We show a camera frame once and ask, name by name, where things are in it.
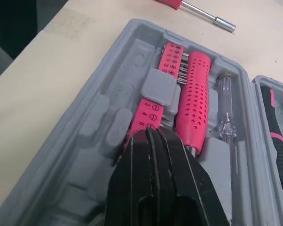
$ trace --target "pink perforated handle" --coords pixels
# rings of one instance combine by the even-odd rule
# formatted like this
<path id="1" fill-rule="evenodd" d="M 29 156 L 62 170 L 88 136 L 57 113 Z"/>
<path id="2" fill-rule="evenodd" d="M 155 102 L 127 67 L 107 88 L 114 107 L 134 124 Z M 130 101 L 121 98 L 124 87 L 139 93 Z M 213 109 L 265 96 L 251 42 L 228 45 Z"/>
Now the pink perforated handle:
<path id="1" fill-rule="evenodd" d="M 182 3 L 182 0 L 156 0 L 156 1 L 171 6 L 175 10 L 177 10 Z"/>
<path id="2" fill-rule="evenodd" d="M 181 91 L 176 132 L 184 145 L 200 154 L 207 129 L 208 74 L 211 59 L 201 52 L 191 52 L 187 84 Z"/>

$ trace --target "beige table surface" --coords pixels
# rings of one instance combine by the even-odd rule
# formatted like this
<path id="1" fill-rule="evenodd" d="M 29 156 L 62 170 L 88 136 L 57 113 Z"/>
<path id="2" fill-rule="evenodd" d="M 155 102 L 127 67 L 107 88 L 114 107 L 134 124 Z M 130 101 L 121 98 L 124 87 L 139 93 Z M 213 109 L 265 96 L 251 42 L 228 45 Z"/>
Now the beige table surface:
<path id="1" fill-rule="evenodd" d="M 231 34 L 153 0 L 71 0 L 0 77 L 0 205 L 122 29 L 143 18 L 283 82 L 283 0 L 193 0 Z"/>

